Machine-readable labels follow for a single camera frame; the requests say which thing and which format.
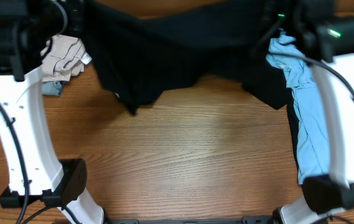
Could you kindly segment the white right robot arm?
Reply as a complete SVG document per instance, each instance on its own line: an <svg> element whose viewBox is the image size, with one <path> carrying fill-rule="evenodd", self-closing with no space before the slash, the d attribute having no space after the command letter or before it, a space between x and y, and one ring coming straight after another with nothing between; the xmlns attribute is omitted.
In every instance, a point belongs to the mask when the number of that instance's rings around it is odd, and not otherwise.
<svg viewBox="0 0 354 224"><path fill-rule="evenodd" d="M333 1L280 1L279 7L320 91L330 168L306 178L302 197L275 210L272 222L325 222L354 208L354 17L337 17Z"/></svg>

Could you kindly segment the black t-shirt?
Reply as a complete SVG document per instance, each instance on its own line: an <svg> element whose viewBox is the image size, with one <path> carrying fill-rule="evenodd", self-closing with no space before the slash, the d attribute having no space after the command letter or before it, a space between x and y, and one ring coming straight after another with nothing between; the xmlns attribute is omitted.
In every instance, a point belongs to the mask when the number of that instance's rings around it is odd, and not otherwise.
<svg viewBox="0 0 354 224"><path fill-rule="evenodd" d="M131 113L166 90L193 86L206 73L240 82L278 110L291 91L282 70L266 60L265 33L280 8L275 1L225 1L140 20L87 1L82 41L101 86Z"/></svg>

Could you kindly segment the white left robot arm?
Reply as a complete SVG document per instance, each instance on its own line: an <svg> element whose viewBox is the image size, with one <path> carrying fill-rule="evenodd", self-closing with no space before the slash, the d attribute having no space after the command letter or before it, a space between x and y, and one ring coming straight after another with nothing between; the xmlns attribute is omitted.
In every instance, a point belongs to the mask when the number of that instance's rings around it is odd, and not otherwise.
<svg viewBox="0 0 354 224"><path fill-rule="evenodd" d="M83 1L0 1L0 139L9 184L2 208L38 200L70 223L107 223L105 210L86 189L83 159L59 159L42 97L42 59L57 34L79 36Z"/></svg>

